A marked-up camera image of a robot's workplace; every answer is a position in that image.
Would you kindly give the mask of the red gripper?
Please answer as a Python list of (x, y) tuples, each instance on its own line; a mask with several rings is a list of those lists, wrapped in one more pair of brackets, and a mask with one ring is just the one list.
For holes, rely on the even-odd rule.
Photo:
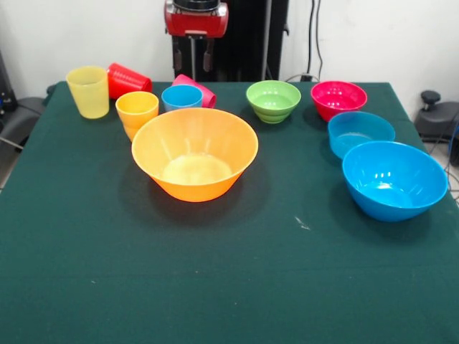
[(229, 10), (226, 3), (220, 3), (212, 11), (187, 11), (174, 3), (164, 4), (166, 31), (175, 36), (172, 38), (173, 66), (175, 71), (182, 68), (182, 55), (178, 37), (207, 37), (203, 54), (203, 70), (212, 71), (214, 38), (224, 36), (229, 21)]

